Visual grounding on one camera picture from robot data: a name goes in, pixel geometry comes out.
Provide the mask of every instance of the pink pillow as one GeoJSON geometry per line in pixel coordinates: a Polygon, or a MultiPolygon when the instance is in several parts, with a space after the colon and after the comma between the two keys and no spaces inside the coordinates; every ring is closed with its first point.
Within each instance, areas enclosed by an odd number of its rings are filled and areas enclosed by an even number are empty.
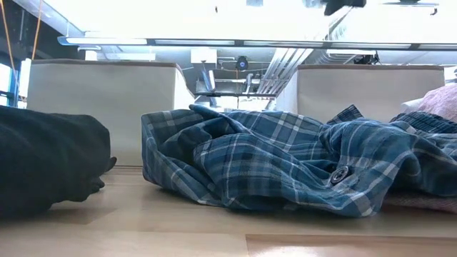
{"type": "Polygon", "coordinates": [[[457,122],[457,84],[429,91],[423,97],[418,110],[457,122]]]}

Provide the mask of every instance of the pink fabric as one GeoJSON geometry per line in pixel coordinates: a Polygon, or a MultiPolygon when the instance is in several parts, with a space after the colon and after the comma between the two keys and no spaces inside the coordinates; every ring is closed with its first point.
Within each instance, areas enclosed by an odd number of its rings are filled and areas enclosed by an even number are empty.
{"type": "Polygon", "coordinates": [[[383,204],[424,208],[457,214],[457,198],[455,197],[440,198],[436,196],[426,196],[420,193],[388,194],[384,198],[383,204]]]}
{"type": "Polygon", "coordinates": [[[429,91],[423,97],[418,110],[457,122],[457,84],[429,91]]]}

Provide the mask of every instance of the blue plaid shirt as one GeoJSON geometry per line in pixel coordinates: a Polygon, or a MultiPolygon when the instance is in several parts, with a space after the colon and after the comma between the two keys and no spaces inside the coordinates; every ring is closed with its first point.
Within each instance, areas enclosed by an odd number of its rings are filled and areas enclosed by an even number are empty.
{"type": "Polygon", "coordinates": [[[201,204],[363,217],[389,190],[457,196],[457,124],[422,112],[383,124],[351,106],[322,124],[192,105],[141,122],[144,178],[201,204]]]}

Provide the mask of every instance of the white storage box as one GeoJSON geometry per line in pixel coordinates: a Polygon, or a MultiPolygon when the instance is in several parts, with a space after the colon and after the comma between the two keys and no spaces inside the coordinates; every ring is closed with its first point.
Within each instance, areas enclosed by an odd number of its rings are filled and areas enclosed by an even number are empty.
{"type": "Polygon", "coordinates": [[[176,64],[79,60],[33,61],[27,108],[88,114],[111,134],[119,166],[142,166],[142,114],[187,109],[194,96],[176,64]]]}
{"type": "Polygon", "coordinates": [[[441,66],[302,65],[278,95],[276,109],[327,122],[351,104],[390,121],[401,104],[444,85],[441,66]]]}

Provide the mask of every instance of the shirt button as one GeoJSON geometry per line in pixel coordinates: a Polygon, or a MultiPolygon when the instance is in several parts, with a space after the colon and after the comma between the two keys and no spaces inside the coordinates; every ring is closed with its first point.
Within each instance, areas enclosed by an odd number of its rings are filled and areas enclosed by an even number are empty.
{"type": "Polygon", "coordinates": [[[335,185],[335,184],[341,182],[343,179],[345,179],[348,174],[349,174],[349,167],[342,166],[331,174],[330,182],[333,185],[335,185]]]}

